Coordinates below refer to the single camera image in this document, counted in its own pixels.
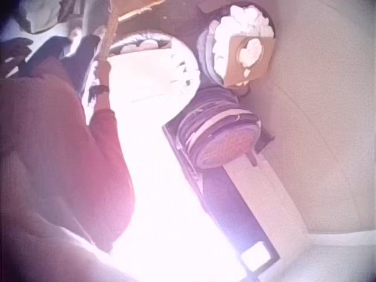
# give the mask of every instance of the round basket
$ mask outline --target round basket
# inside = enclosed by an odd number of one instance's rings
[[[274,37],[276,37],[276,27],[274,26],[273,20],[270,18],[269,14],[259,5],[256,5],[251,2],[236,2],[231,5],[224,6],[214,12],[212,12],[212,21],[207,29],[205,29],[201,35],[199,36],[198,45],[200,45],[199,50],[199,61],[202,67],[203,72],[212,80],[212,82],[222,85],[223,86],[223,79],[220,75],[216,73],[214,70],[214,54],[213,54],[213,47],[216,43],[214,38],[214,32],[217,28],[218,24],[216,22],[220,22],[221,18],[224,16],[228,16],[230,14],[231,6],[236,5],[242,8],[248,7],[250,5],[255,6],[260,12],[263,13],[265,17],[269,19],[269,24],[274,31]],[[239,89],[243,86],[231,86],[228,87],[230,89]]]
[[[186,109],[177,139],[196,169],[222,166],[248,152],[260,137],[260,121],[232,93],[214,86],[200,90]]]

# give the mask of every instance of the dark clothing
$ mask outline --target dark clothing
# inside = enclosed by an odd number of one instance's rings
[[[53,36],[32,55],[27,63],[20,66],[19,76],[29,76],[35,67],[49,57],[59,59],[81,99],[99,42],[100,38],[96,35],[85,36],[76,52],[66,57],[67,50],[72,44],[71,40],[67,37]]]

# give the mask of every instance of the bright light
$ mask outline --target bright light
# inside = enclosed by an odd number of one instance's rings
[[[152,68],[153,58],[135,78],[131,71],[125,76],[124,56],[111,60],[111,105],[136,197],[132,221],[112,258],[141,282],[238,282],[246,277],[244,268],[202,209],[162,131],[161,124],[187,102],[174,88],[150,79],[150,72],[166,68],[166,60]]]
[[[251,271],[256,271],[271,259],[263,242],[257,242],[240,257]]]

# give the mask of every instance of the wrist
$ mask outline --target wrist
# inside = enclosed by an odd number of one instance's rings
[[[109,87],[110,86],[110,80],[109,79],[99,79],[99,84]]]

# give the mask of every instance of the red sweater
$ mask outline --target red sweater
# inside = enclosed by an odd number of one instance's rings
[[[0,80],[1,145],[29,170],[32,203],[52,223],[79,222],[103,250],[123,233],[134,193],[115,113],[94,113],[89,126],[62,65],[50,58],[30,78]],[[67,222],[55,203],[75,217]]]

